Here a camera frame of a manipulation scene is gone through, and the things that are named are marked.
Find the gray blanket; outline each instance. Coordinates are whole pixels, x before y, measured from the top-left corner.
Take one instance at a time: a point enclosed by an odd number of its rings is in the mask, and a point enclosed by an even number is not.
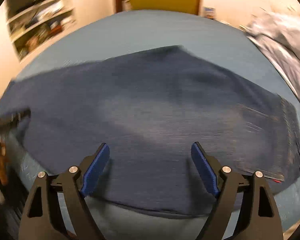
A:
[[[300,101],[300,18],[265,13],[246,31]]]

